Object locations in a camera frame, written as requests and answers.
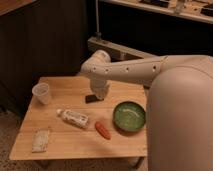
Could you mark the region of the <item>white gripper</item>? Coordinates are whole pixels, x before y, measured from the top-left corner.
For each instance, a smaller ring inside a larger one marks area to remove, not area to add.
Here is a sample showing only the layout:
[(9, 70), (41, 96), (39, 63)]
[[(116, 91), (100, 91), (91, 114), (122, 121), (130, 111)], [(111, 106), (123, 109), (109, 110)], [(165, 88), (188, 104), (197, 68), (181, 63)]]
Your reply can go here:
[(106, 80), (91, 80), (90, 81), (91, 95), (104, 100), (108, 94), (109, 84)]

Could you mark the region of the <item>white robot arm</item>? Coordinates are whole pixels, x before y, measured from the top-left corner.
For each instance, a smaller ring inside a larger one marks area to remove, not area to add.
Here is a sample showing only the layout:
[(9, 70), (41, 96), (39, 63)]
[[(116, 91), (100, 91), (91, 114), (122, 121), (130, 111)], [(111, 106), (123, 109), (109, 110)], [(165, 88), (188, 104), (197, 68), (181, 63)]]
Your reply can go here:
[(213, 57), (165, 55), (113, 62), (98, 50), (80, 73), (100, 99), (109, 80), (149, 88), (149, 171), (213, 171)]

